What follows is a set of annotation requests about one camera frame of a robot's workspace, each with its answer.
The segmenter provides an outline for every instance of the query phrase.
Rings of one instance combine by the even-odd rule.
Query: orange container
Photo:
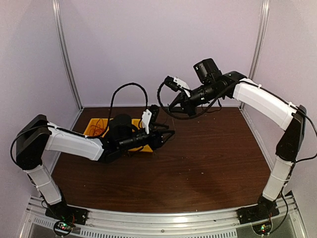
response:
[[[138,129],[140,129],[139,128],[139,121],[140,120],[141,119],[132,119],[132,124],[134,124]],[[88,135],[88,136],[100,135],[103,132],[103,130],[106,128],[107,123],[108,123],[108,119],[105,119],[105,118],[91,118],[88,126],[86,127],[84,135]],[[133,148],[129,151],[137,151],[140,148],[141,147]],[[142,152],[153,152],[153,150],[148,145],[144,146],[144,148],[141,151]]]

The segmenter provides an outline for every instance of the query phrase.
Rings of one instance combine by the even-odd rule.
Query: lavender wall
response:
[[[64,127],[77,114],[58,45],[52,3],[2,1],[0,6],[0,233],[16,237],[34,192],[9,157],[16,134],[39,113]],[[45,163],[52,166],[55,153]]]
[[[317,1],[270,2],[264,47],[255,81],[296,105],[302,104],[317,124]],[[269,119],[247,107],[272,160],[283,132]],[[299,159],[314,155],[317,140],[307,123]],[[317,159],[299,163],[288,185],[303,215],[309,237],[316,237]]]
[[[61,1],[74,77],[84,106],[109,106],[113,91],[142,84],[150,103],[167,75],[197,87],[193,65],[214,58],[222,72],[248,74],[262,1]],[[162,91],[165,103],[175,97]],[[117,94],[115,106],[144,105],[137,88]],[[224,105],[236,106],[234,100]]]

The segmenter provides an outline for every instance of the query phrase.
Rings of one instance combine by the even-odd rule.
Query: black cable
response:
[[[205,114],[209,108],[212,107],[212,105],[217,101],[218,98],[221,98],[223,94],[225,94],[227,91],[229,91],[230,89],[234,88],[237,84],[239,84],[240,81],[236,81],[232,84],[230,84],[228,87],[226,87],[225,89],[223,89],[214,99],[213,101],[204,109],[202,110],[200,113],[193,115],[193,116],[189,116],[189,117],[179,117],[174,115],[173,113],[171,113],[169,110],[167,110],[160,98],[160,92],[162,90],[162,87],[165,85],[164,82],[158,87],[158,93],[157,93],[157,97],[158,97],[158,104],[160,105],[160,107],[162,108],[162,110],[167,113],[168,115],[170,115],[171,117],[175,118],[175,119],[179,119],[179,120],[189,120],[189,119],[194,119],[197,117],[200,117],[201,115]]]
[[[310,124],[312,125],[312,127],[313,127],[313,129],[314,129],[314,131],[315,131],[316,138],[317,138],[317,129],[316,129],[316,127],[315,127],[313,121],[312,121],[306,114],[303,113],[302,115],[303,115],[303,116],[310,122]],[[316,157],[317,157],[317,153],[316,153],[314,156],[311,156],[311,157],[308,157],[308,158],[305,158],[305,159],[297,160],[295,163],[297,164],[297,163],[302,162],[302,161],[312,160],[312,159],[314,159],[314,158],[316,158]]]
[[[100,136],[102,136],[103,134],[106,133],[106,131],[108,130],[108,127],[109,127],[109,121],[110,121],[110,119],[111,119],[111,112],[112,112],[112,108],[113,108],[113,102],[114,102],[115,95],[116,95],[117,92],[119,92],[122,88],[127,87],[127,86],[131,86],[131,85],[137,86],[137,87],[141,88],[141,90],[143,91],[144,96],[145,96],[145,109],[148,108],[148,94],[147,94],[146,90],[144,89],[144,87],[142,87],[142,86],[141,86],[140,84],[138,84],[138,83],[127,83],[127,84],[124,84],[124,85],[120,86],[119,88],[117,88],[117,90],[115,90],[115,92],[114,92],[113,95],[112,95],[112,99],[111,99],[111,103],[110,103],[110,110],[109,110],[109,115],[108,115],[108,122],[107,122],[107,126],[106,126],[106,128],[104,129],[104,131],[103,131],[101,134],[99,134],[99,135],[96,135],[96,136],[88,136],[87,138],[89,138],[89,139],[98,138],[98,137],[100,137]]]
[[[288,215],[288,204],[287,204],[286,199],[285,199],[285,197],[283,195],[283,190],[284,190],[284,187],[281,190],[281,196],[282,196],[282,199],[283,199],[283,201],[285,202],[285,205],[286,205],[286,214],[285,214],[283,220],[281,221],[281,223],[272,232],[269,232],[269,234],[273,234],[274,232],[276,232],[277,229],[279,229],[282,226],[282,224],[285,222],[285,220],[287,218],[287,215]]]
[[[72,231],[73,231],[73,228],[74,227],[76,227],[74,224],[70,224],[69,222],[67,222],[67,221],[64,221],[64,220],[61,220],[52,210],[51,210],[51,208],[50,208],[50,206],[47,204],[47,202],[45,201],[45,199],[41,202],[41,205],[42,205],[42,207],[44,207],[45,209],[49,209],[49,211],[52,213],[52,215],[55,217],[55,219],[57,219],[58,221],[56,221],[55,223],[54,223],[54,225],[53,225],[53,231],[54,231],[54,233],[55,233],[55,235],[57,235],[57,236],[59,236],[59,237],[61,237],[61,236],[63,236],[63,237],[65,237],[65,236],[67,236],[67,235],[69,235]],[[61,233],[61,232],[58,232],[58,231],[56,231],[56,228],[58,228],[58,224],[59,223],[65,223],[65,224],[67,224],[68,226],[70,226],[72,229],[71,230],[69,230],[67,233]]]
[[[139,120],[139,124],[138,124],[139,129],[142,128],[141,122],[142,122],[142,118]]]
[[[219,109],[216,109],[216,110],[213,110],[213,111],[211,111],[211,112],[206,112],[206,113],[216,113],[216,112],[220,112],[221,111],[221,109],[222,109],[222,105],[221,105],[221,103],[220,103],[220,100],[218,99],[217,100],[218,101],[218,106],[219,106]]]
[[[13,140],[13,142],[12,142],[12,144],[11,144],[11,147],[10,147],[10,156],[11,156],[11,160],[12,160],[16,165],[18,165],[18,164],[17,164],[17,162],[15,161],[15,159],[14,159],[14,157],[13,157],[13,152],[12,152],[12,151],[13,151],[14,144],[16,143],[16,141],[17,141],[22,135],[24,135],[25,133],[28,133],[28,132],[30,132],[30,131],[33,131],[33,130],[36,130],[36,129],[39,129],[39,128],[42,128],[42,127],[46,127],[46,128],[51,127],[51,128],[54,128],[54,126],[52,126],[52,125],[47,125],[47,124],[46,124],[46,125],[39,125],[39,126],[35,126],[35,127],[33,127],[33,128],[30,128],[30,129],[28,129],[28,130],[22,131],[22,132],[20,132],[20,133],[15,137],[15,139]],[[58,221],[54,224],[53,231],[54,231],[54,233],[55,233],[56,235],[61,236],[62,233],[57,233],[54,228],[55,228],[55,227],[57,226],[57,224],[60,223],[60,222],[63,222],[63,223],[65,223],[65,224],[67,224],[67,225],[69,225],[69,223],[66,222],[66,221],[60,220],[60,218],[51,210],[50,206],[47,204],[47,202],[46,202],[45,200],[42,201],[41,205],[42,205],[45,209],[49,209],[50,212],[52,213],[52,215],[58,220]],[[71,231],[69,231],[69,232],[66,233],[66,234],[62,234],[62,235],[63,235],[63,236],[67,236],[67,235],[69,235],[69,234],[71,233]]]

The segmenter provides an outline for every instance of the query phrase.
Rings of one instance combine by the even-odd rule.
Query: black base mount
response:
[[[252,222],[268,219],[270,214],[271,214],[271,217],[277,216],[279,215],[279,211],[277,208],[277,204],[274,203],[274,206],[272,206],[272,208],[268,212],[268,215],[265,217],[259,216],[259,205],[255,205],[251,207],[242,207],[238,209],[237,214],[238,214],[239,222],[242,225],[246,223],[252,223]]]
[[[71,214],[71,216],[68,216],[67,218],[64,218],[63,221],[67,222],[67,223],[73,223],[73,219],[74,219],[74,223],[75,224],[79,224],[79,225],[85,225],[86,224],[86,220],[87,220],[87,215],[88,215],[88,210],[83,209],[83,208],[78,208],[78,207],[70,207],[67,206],[67,211],[69,214]],[[52,217],[54,219],[56,219],[56,215],[52,213],[51,209],[47,208],[45,215],[47,217]]]

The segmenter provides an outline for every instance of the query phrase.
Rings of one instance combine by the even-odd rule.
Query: aluminum frame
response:
[[[57,33],[58,33],[58,39],[59,39],[59,44],[60,44],[60,50],[62,53],[62,58],[66,70],[66,75],[67,79],[69,81],[70,89],[73,94],[73,97],[76,102],[77,109],[80,111],[83,109],[83,105],[80,101],[79,93],[76,87],[73,71],[70,65],[70,60],[68,56],[68,51],[66,47],[66,41],[65,41],[65,35],[64,35],[64,30],[63,30],[63,24],[62,24],[62,19],[60,15],[60,7],[59,7],[59,0],[52,0],[53,4],[53,13],[54,13],[54,18],[56,22],[56,28],[57,28]]]
[[[45,216],[43,200],[32,196],[27,206],[24,223],[19,230],[19,238],[29,238],[33,224],[52,228],[53,218]],[[286,197],[289,216],[297,238],[307,238],[301,215],[292,195]],[[286,206],[282,199],[277,200],[280,215],[284,217]],[[239,224],[236,210],[238,208],[221,209],[206,212],[184,213],[125,213],[98,209],[88,209],[86,225],[76,225],[74,235],[83,238],[92,237],[138,237],[138,238],[191,238],[221,237],[221,234],[232,234],[237,237],[236,230],[250,224]]]
[[[267,22],[268,22],[268,15],[269,15],[269,0],[263,0],[262,2],[262,10],[261,10],[261,16],[260,16],[260,24],[259,24],[259,31],[258,31],[258,37],[256,42],[256,47],[252,59],[252,64],[249,72],[249,79],[254,79],[257,68],[260,61],[260,55],[261,50],[263,47],[263,42],[266,34],[267,29]],[[240,109],[244,109],[245,104],[241,103]]]

